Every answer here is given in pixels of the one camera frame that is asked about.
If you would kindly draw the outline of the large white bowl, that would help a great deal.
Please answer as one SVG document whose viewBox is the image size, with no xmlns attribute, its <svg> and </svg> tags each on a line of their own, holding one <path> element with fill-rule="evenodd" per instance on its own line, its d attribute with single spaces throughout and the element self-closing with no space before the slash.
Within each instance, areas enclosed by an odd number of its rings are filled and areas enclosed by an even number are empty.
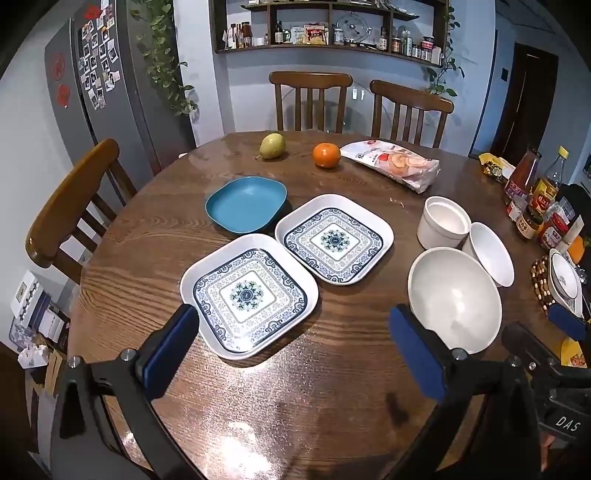
<svg viewBox="0 0 591 480">
<path fill-rule="evenodd" d="M 408 297 L 421 324 L 450 349 L 478 354 L 500 331 L 498 288 L 480 263 L 458 249 L 432 248 L 415 258 L 408 275 Z"/>
</svg>

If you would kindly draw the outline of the medium white bowl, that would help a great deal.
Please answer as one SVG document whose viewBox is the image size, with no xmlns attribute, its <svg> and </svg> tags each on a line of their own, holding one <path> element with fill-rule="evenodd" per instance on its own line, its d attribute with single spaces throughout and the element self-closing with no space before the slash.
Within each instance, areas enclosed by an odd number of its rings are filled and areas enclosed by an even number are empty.
<svg viewBox="0 0 591 480">
<path fill-rule="evenodd" d="M 498 287 L 509 288 L 513 285 L 515 271 L 511 256 L 490 227 L 473 222 L 462 251 L 477 260 Z"/>
</svg>

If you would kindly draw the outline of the patterned square plate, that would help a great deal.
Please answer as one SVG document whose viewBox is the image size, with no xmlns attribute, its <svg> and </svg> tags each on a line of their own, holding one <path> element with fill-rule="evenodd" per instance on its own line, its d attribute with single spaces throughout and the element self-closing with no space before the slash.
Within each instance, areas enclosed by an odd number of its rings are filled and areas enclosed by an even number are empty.
<svg viewBox="0 0 591 480">
<path fill-rule="evenodd" d="M 303 322 L 320 293 L 311 273 L 270 236 L 239 237 L 193 263 L 180 280 L 199 334 L 219 357 L 239 361 Z"/>
<path fill-rule="evenodd" d="M 381 217 L 338 194 L 312 198 L 276 224 L 274 238 L 332 285 L 360 282 L 394 244 Z"/>
</svg>

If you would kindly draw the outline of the blue square plate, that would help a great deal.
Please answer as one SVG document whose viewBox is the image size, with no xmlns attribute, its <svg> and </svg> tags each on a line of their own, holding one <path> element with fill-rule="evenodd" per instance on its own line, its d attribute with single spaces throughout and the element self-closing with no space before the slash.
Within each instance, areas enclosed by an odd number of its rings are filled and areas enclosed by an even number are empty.
<svg viewBox="0 0 591 480">
<path fill-rule="evenodd" d="M 224 230 L 243 235 L 262 230 L 287 201 L 287 187 L 266 177 L 234 179 L 205 202 L 205 213 Z"/>
</svg>

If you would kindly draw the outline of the white bowl with flower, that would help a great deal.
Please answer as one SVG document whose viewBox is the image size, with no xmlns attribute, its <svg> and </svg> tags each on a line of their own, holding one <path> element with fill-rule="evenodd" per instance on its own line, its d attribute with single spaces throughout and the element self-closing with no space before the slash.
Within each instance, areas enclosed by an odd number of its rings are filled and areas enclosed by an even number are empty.
<svg viewBox="0 0 591 480">
<path fill-rule="evenodd" d="M 579 294 L 579 277 L 559 252 L 550 255 L 550 273 L 560 296 L 567 301 L 574 301 Z"/>
</svg>

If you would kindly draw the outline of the beaded wooden trivet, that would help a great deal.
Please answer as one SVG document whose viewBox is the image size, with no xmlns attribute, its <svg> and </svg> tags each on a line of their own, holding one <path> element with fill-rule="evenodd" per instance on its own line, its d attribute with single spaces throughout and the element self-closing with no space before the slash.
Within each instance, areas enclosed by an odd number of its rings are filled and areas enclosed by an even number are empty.
<svg viewBox="0 0 591 480">
<path fill-rule="evenodd" d="M 530 269 L 530 277 L 535 297 L 544 314 L 548 315 L 549 308 L 556 303 L 556 300 L 550 291 L 549 258 L 547 255 L 533 263 Z"/>
</svg>

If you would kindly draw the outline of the red chili jar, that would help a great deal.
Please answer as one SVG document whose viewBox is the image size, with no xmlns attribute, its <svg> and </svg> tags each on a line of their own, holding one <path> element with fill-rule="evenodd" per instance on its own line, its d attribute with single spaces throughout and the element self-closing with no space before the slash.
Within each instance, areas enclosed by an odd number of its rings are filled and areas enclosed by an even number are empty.
<svg viewBox="0 0 591 480">
<path fill-rule="evenodd" d="M 574 210 L 566 198 L 550 205 L 543 215 L 543 224 L 538 241 L 543 249 L 556 248 L 570 228 L 574 218 Z"/>
</svg>

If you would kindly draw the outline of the white ceramic cup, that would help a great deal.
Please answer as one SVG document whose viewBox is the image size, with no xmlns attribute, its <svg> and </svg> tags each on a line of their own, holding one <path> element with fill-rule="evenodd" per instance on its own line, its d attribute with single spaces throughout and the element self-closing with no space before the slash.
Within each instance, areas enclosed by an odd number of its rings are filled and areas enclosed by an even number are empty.
<svg viewBox="0 0 591 480">
<path fill-rule="evenodd" d="M 472 220 L 462 206 L 446 197 L 431 196 L 425 201 L 417 237 L 426 250 L 457 248 L 469 234 L 471 225 Z"/>
</svg>

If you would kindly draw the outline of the red sauce bottle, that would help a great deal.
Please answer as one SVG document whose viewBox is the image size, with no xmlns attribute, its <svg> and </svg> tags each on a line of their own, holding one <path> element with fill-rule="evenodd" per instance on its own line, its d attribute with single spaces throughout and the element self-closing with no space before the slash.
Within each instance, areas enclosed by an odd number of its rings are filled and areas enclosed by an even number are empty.
<svg viewBox="0 0 591 480">
<path fill-rule="evenodd" d="M 517 198 L 526 199 L 528 197 L 540 158 L 541 154 L 538 150 L 530 147 L 527 148 L 526 153 L 504 187 L 504 193 L 508 202 Z"/>
</svg>

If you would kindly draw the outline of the yellow snack packet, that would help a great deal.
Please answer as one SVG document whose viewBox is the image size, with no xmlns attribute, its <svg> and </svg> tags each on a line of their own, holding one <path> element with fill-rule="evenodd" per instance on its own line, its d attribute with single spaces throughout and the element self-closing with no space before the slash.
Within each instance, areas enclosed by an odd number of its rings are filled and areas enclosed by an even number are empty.
<svg viewBox="0 0 591 480">
<path fill-rule="evenodd" d="M 515 166 L 502 157 L 497 157 L 490 152 L 481 153 L 478 157 L 483 174 L 498 183 L 505 185 L 515 171 Z"/>
</svg>

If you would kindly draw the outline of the white snack bag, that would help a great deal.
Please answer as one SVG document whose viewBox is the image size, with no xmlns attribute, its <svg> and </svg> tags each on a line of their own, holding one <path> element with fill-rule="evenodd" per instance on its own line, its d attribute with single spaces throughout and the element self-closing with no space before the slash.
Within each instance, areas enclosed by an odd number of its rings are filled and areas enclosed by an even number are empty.
<svg viewBox="0 0 591 480">
<path fill-rule="evenodd" d="M 440 162 L 428 159 L 401 145 L 370 139 L 346 144 L 341 148 L 342 157 L 353 160 L 394 182 L 424 193 L 440 173 Z"/>
</svg>

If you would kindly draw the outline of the wooden chair back right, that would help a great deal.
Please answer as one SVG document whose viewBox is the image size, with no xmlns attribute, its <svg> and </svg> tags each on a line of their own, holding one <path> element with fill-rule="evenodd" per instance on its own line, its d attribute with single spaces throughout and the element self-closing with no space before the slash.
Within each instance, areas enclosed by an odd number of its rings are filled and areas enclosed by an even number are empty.
<svg viewBox="0 0 591 480">
<path fill-rule="evenodd" d="M 448 117 L 454 112 L 451 100 L 412 89 L 395 83 L 373 80 L 370 82 L 370 93 L 374 95 L 372 119 L 373 138 L 382 138 L 383 101 L 389 100 L 394 105 L 390 140 L 402 140 L 410 143 L 411 129 L 415 127 L 412 143 L 420 145 L 423 138 L 425 115 L 435 112 L 439 115 L 433 148 L 439 148 L 443 139 Z"/>
</svg>

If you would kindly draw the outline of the grey refrigerator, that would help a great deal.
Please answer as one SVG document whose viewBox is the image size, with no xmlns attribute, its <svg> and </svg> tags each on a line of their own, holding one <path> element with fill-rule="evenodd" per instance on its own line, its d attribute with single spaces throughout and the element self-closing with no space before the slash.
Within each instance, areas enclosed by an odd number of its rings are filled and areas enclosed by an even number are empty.
<svg viewBox="0 0 591 480">
<path fill-rule="evenodd" d="M 45 47 L 47 84 L 72 162 L 105 139 L 142 188 L 195 146 L 189 116 L 176 116 L 152 85 L 137 48 L 143 24 L 132 1 L 85 1 Z"/>
</svg>

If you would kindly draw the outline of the hanging green vine plant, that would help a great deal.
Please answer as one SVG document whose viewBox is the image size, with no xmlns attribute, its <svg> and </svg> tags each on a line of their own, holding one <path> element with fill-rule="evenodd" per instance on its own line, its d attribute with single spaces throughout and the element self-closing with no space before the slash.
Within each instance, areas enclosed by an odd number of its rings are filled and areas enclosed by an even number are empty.
<svg viewBox="0 0 591 480">
<path fill-rule="evenodd" d="M 136 44 L 152 85 L 176 116 L 197 112 L 197 102 L 187 98 L 194 88 L 181 79 L 181 69 L 187 63 L 178 58 L 173 2 L 147 0 L 131 4 L 130 17 L 143 24 L 143 31 L 136 35 Z"/>
</svg>

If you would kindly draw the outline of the wooden chair back left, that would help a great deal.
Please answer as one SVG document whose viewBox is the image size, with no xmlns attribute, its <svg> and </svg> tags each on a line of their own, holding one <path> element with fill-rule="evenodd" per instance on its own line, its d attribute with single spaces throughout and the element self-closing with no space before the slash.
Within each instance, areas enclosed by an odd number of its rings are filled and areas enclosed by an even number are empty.
<svg viewBox="0 0 591 480">
<path fill-rule="evenodd" d="M 283 93 L 281 88 L 294 90 L 294 130 L 303 130 L 303 120 L 308 129 L 325 131 L 325 110 L 328 90 L 338 89 L 335 133 L 342 134 L 345 126 L 346 93 L 353 86 L 353 77 L 346 73 L 308 72 L 280 70 L 270 72 L 276 102 L 276 130 L 284 130 Z"/>
</svg>

